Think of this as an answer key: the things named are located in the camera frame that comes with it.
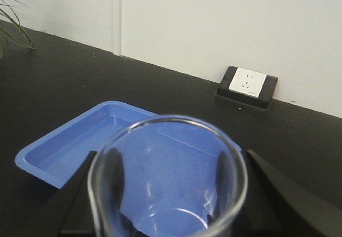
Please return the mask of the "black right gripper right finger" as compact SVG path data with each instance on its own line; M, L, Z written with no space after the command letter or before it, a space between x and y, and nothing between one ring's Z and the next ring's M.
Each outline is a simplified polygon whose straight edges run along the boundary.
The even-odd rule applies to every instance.
M252 150L248 191L232 236L341 236L341 209L306 191Z

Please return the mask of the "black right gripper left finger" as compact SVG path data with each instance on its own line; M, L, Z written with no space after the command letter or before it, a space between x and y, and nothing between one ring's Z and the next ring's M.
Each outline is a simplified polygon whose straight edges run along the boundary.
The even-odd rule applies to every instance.
M17 228L14 236L95 236L87 177L96 155L90 152L68 182Z

